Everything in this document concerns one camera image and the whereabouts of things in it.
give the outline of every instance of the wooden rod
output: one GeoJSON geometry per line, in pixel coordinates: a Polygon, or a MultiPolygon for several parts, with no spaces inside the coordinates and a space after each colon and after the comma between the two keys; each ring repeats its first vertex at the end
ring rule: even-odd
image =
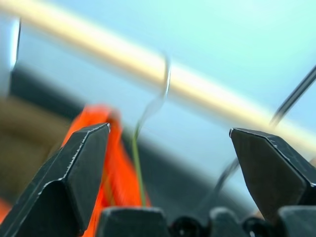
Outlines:
{"type": "MultiPolygon", "coordinates": [[[[71,45],[158,85],[163,83],[164,58],[78,16],[38,0],[0,0],[0,9],[19,16],[71,45]]],[[[249,100],[216,84],[182,65],[171,68],[170,90],[229,120],[237,120],[268,133],[279,135],[295,148],[316,154],[316,136],[283,121],[269,126],[272,114],[249,100]]]]}

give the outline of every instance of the black screw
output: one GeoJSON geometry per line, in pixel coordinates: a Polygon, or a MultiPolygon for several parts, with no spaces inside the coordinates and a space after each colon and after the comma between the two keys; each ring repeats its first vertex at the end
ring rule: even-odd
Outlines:
{"type": "Polygon", "coordinates": [[[204,232],[202,225],[191,217],[178,218],[170,227],[173,237],[202,237],[204,232]]]}
{"type": "Polygon", "coordinates": [[[259,218],[248,218],[242,227],[250,237],[275,237],[272,225],[259,218]]]}

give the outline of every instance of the orange fabric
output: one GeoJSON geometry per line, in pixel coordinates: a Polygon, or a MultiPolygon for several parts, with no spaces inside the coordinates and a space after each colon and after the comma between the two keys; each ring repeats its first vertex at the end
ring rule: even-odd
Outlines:
{"type": "Polygon", "coordinates": [[[0,223],[5,219],[10,210],[11,206],[0,199],[0,223]]]}
{"type": "Polygon", "coordinates": [[[64,146],[72,133],[83,127],[109,122],[111,132],[108,139],[103,177],[88,229],[84,237],[93,237],[101,211],[110,205],[140,206],[141,197],[136,173],[121,142],[122,128],[119,114],[106,106],[86,106],[73,121],[64,146]]]}

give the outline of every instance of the light blue wall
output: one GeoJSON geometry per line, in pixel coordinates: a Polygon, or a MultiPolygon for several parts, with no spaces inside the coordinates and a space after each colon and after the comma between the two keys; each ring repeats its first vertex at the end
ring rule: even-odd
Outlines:
{"type": "MultiPolygon", "coordinates": [[[[213,77],[218,83],[271,110],[316,63],[316,2],[313,0],[55,0],[90,21],[112,29],[152,50],[168,51],[173,60],[213,77]]],[[[127,80],[54,38],[24,27],[19,61],[70,96],[120,109],[133,127],[157,88],[127,80]]],[[[289,118],[314,127],[306,106],[289,118]]],[[[214,182],[235,152],[228,137],[233,126],[215,115],[171,98],[142,132],[149,143],[172,154],[175,162],[214,182]]],[[[239,172],[225,188],[249,210],[254,203],[239,172]]]]}

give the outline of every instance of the thin wire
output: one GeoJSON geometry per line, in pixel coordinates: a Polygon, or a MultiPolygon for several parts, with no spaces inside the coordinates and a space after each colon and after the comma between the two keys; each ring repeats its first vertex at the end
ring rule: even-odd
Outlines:
{"type": "Polygon", "coordinates": [[[137,147],[137,138],[138,135],[145,123],[145,121],[157,113],[165,103],[168,93],[169,93],[169,88],[170,88],[170,75],[171,75],[171,64],[170,60],[168,57],[165,59],[165,82],[164,82],[164,90],[162,93],[155,98],[152,102],[150,102],[145,110],[143,115],[140,117],[138,122],[136,123],[136,128],[132,137],[132,155],[134,159],[134,165],[135,165],[135,170],[136,170],[136,175],[139,183],[139,189],[140,189],[140,195],[141,195],[141,201],[142,205],[146,206],[146,195],[145,195],[145,190],[144,190],[144,183],[143,183],[143,178],[142,178],[142,171],[141,171],[141,165],[140,165],[140,159],[139,159],[139,152],[138,152],[138,147],[137,147]]]}
{"type": "MultiPolygon", "coordinates": [[[[302,95],[307,91],[307,89],[315,82],[315,80],[316,66],[307,74],[307,76],[297,85],[297,87],[292,91],[292,93],[276,110],[274,116],[270,121],[270,126],[276,127],[280,123],[284,116],[291,110],[291,108],[302,97],[302,95]]],[[[215,206],[223,186],[226,184],[227,180],[238,170],[239,167],[239,160],[237,157],[235,157],[235,159],[221,173],[214,187],[214,190],[205,196],[205,198],[200,202],[200,204],[194,209],[194,212],[199,211],[207,203],[211,203],[212,206],[215,206]]]]}

